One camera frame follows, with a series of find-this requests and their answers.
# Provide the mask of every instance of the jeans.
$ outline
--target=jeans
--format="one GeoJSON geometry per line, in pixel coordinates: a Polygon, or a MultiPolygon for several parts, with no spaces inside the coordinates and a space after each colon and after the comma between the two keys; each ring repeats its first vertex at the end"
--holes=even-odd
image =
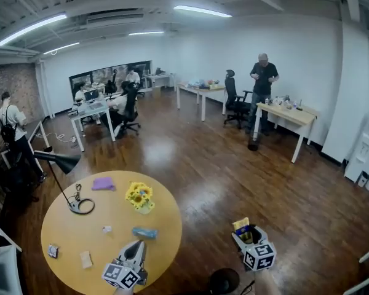
{"type": "Polygon", "coordinates": [[[33,152],[30,149],[29,142],[27,141],[25,136],[15,141],[15,149],[18,152],[22,152],[22,156],[26,157],[26,160],[29,162],[31,169],[34,170],[38,177],[41,177],[42,171],[41,169],[39,169],[36,163],[36,159],[34,158],[33,152]]]}
{"type": "MultiPolygon", "coordinates": [[[[112,123],[113,129],[115,129],[118,125],[120,125],[122,123],[122,121],[124,120],[124,116],[120,115],[116,111],[109,111],[109,116],[111,118],[111,123],[112,123]]],[[[103,122],[103,124],[105,124],[105,127],[107,127],[108,130],[109,130],[108,118],[107,118],[106,114],[103,114],[100,117],[100,120],[103,122]]]]}
{"type": "MultiPolygon", "coordinates": [[[[265,103],[265,99],[271,100],[271,95],[259,95],[253,93],[252,96],[252,105],[250,107],[250,112],[248,114],[248,124],[247,128],[251,131],[254,128],[254,124],[256,122],[256,112],[257,112],[257,103],[265,103]]],[[[264,131],[268,130],[268,112],[262,111],[261,116],[261,129],[264,131]]]]}

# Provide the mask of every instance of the fluorescent light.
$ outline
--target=fluorescent light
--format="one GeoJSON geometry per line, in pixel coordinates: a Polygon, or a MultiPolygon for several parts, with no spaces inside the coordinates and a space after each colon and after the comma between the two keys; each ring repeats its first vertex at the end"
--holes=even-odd
{"type": "Polygon", "coordinates": [[[211,11],[211,10],[207,10],[207,9],[201,9],[199,7],[176,6],[176,7],[174,7],[174,9],[201,12],[201,13],[206,13],[206,14],[217,15],[218,17],[232,17],[232,15],[229,15],[229,14],[224,14],[224,13],[211,11]]]}
{"type": "Polygon", "coordinates": [[[146,34],[162,34],[163,31],[157,31],[157,32],[140,32],[140,33],[130,33],[129,36],[133,35],[146,35],[146,34]]]}
{"type": "Polygon", "coordinates": [[[22,35],[30,32],[32,30],[35,30],[36,28],[42,27],[42,26],[44,26],[46,24],[53,23],[53,22],[56,22],[56,21],[59,21],[59,20],[63,20],[66,17],[67,17],[67,15],[65,15],[65,14],[57,15],[55,17],[47,18],[46,20],[41,21],[41,22],[38,22],[36,24],[33,24],[33,25],[29,26],[29,27],[23,28],[19,32],[16,32],[15,34],[12,34],[12,35],[8,36],[7,38],[3,39],[0,42],[0,46],[3,46],[6,43],[12,41],[13,39],[15,39],[15,38],[17,38],[19,36],[22,36],[22,35]]]}
{"type": "Polygon", "coordinates": [[[44,55],[46,55],[47,53],[50,53],[50,52],[55,52],[55,51],[58,51],[60,49],[71,47],[71,46],[78,45],[78,44],[79,44],[78,42],[75,42],[74,44],[70,44],[70,45],[66,45],[66,46],[63,46],[63,47],[56,48],[56,49],[52,49],[48,52],[44,52],[44,55]]]}

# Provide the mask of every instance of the round wooden table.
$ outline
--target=round wooden table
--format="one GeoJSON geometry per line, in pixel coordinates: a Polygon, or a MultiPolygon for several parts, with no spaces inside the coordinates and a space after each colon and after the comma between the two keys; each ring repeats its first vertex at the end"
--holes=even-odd
{"type": "Polygon", "coordinates": [[[112,295],[116,290],[102,279],[104,267],[117,258],[121,248],[139,238],[132,235],[133,227],[157,229],[155,240],[146,242],[146,286],[137,285],[134,292],[156,281],[173,262],[181,240],[182,222],[178,205],[172,194],[158,181],[132,171],[106,171],[86,177],[68,187],[65,194],[73,195],[75,185],[82,185],[81,199],[91,198],[94,210],[87,215],[70,211],[64,196],[59,193],[45,215],[41,229],[42,252],[54,274],[67,286],[82,294],[112,295]],[[112,177],[116,191],[92,191],[95,178],[112,177]],[[153,188],[155,208],[146,215],[136,212],[125,200],[125,192],[132,181],[153,188]],[[112,232],[104,234],[103,226],[112,232]],[[49,244],[59,247],[58,258],[48,256],[49,244]],[[93,266],[82,268],[80,253],[90,251],[93,266]]]}

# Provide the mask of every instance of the white paper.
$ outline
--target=white paper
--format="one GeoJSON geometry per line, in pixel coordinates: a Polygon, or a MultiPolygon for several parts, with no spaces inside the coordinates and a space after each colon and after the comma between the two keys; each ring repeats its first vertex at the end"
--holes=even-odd
{"type": "Polygon", "coordinates": [[[79,254],[81,256],[81,260],[82,260],[82,267],[84,269],[90,268],[93,264],[92,264],[92,260],[90,258],[90,252],[84,251],[83,253],[79,254]]]}

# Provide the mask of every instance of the ceiling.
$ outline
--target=ceiling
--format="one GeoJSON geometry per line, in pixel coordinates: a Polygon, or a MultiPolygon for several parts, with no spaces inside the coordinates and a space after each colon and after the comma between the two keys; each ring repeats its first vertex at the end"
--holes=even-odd
{"type": "MultiPolygon", "coordinates": [[[[0,55],[33,57],[72,42],[124,36],[143,30],[180,31],[192,25],[204,25],[206,20],[213,21],[209,20],[210,17],[189,17],[183,12],[173,10],[178,4],[217,10],[235,18],[249,14],[288,12],[289,1],[291,0],[0,0],[0,40],[42,19],[63,12],[68,16],[65,20],[36,29],[1,47],[0,55]]],[[[354,11],[356,8],[364,10],[369,7],[369,0],[347,1],[354,11]]]]}

